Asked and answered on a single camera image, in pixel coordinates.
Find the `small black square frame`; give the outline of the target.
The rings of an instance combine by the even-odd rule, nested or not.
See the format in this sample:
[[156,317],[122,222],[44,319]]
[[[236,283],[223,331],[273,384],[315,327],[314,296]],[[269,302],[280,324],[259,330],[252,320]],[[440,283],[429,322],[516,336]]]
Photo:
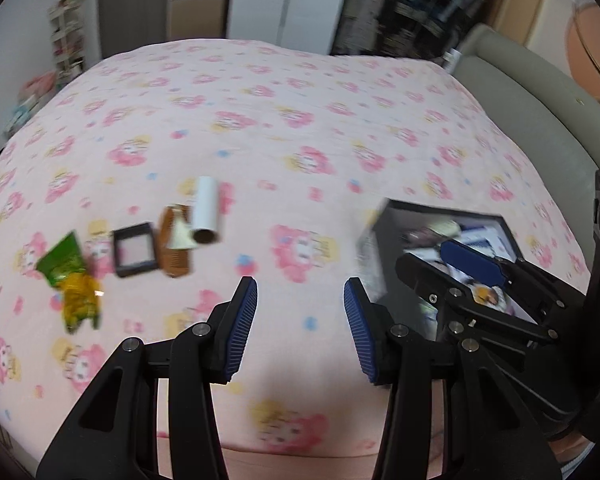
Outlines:
[[159,267],[154,228],[149,222],[114,230],[112,248],[118,278],[130,278]]

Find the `white paper roll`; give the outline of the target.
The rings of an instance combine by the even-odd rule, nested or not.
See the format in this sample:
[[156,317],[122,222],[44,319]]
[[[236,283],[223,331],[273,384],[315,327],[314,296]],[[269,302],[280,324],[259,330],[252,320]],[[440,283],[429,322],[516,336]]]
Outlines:
[[220,184],[215,178],[197,179],[190,230],[196,244],[213,243],[218,237],[220,218]]

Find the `grey upholstered headboard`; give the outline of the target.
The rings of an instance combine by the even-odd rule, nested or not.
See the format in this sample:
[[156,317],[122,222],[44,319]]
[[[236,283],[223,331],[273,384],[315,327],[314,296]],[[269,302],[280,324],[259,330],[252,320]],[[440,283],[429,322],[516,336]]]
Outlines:
[[590,266],[600,103],[544,58],[485,24],[460,44],[452,75],[530,159]]

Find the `green yellow snack packet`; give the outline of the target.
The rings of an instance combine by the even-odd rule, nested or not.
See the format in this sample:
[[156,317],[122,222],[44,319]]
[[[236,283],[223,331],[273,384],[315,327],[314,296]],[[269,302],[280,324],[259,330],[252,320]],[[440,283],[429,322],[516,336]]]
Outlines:
[[99,281],[83,257],[76,233],[71,231],[35,265],[53,290],[61,296],[61,315],[68,334],[74,334],[84,321],[98,330],[102,307]]

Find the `black storage box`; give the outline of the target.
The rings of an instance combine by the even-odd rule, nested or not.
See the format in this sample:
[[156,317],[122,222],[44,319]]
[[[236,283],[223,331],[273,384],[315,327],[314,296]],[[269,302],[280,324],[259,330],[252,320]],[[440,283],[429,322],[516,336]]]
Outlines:
[[437,308],[396,274],[396,260],[413,254],[468,286],[478,304],[530,322],[532,317],[503,289],[483,286],[445,263],[439,246],[450,238],[489,257],[511,262],[522,257],[512,231],[499,216],[386,200],[379,217],[358,240],[358,277],[370,301],[385,306],[396,322],[426,339],[436,338]]

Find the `grey door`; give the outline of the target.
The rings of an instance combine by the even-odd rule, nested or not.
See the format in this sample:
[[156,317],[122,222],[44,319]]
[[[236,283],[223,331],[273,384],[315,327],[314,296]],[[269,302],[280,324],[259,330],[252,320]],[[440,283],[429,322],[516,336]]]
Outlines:
[[103,58],[166,40],[168,0],[98,0]]

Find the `white shelf rack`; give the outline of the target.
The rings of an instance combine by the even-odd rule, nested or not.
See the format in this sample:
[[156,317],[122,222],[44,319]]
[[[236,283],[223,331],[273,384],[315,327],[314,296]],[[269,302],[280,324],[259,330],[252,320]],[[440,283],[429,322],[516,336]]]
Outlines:
[[47,11],[56,87],[64,88],[85,70],[84,26],[79,0],[57,0]]

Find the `pink cartoon print blanket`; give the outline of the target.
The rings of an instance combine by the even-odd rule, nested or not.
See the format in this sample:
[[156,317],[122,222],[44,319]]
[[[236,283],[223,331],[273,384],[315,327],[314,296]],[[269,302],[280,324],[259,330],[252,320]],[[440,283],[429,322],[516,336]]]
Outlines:
[[[197,179],[219,232],[190,230]],[[233,478],[366,479],[388,394],[362,374],[342,305],[356,244],[388,198],[496,214],[524,258],[577,289],[583,252],[527,155],[427,62],[187,40],[102,61],[0,156],[0,425],[40,460],[129,336],[176,336],[259,286],[242,366],[213,390]],[[190,273],[118,278],[112,232],[189,206]],[[98,330],[68,334],[35,270],[71,231],[99,281]]]

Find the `brown wooden comb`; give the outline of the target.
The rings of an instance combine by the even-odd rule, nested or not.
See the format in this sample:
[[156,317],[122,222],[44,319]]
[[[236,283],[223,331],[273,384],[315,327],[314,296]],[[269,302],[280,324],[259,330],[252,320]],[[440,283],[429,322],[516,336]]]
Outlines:
[[161,270],[169,278],[190,273],[189,252],[193,242],[188,226],[189,206],[174,204],[163,209],[157,230],[157,255]]

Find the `white wardrobe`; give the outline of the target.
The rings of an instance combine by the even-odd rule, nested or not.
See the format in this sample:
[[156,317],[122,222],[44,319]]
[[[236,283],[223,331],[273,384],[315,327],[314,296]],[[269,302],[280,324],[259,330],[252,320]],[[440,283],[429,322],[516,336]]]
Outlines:
[[343,0],[230,0],[227,37],[329,54]]

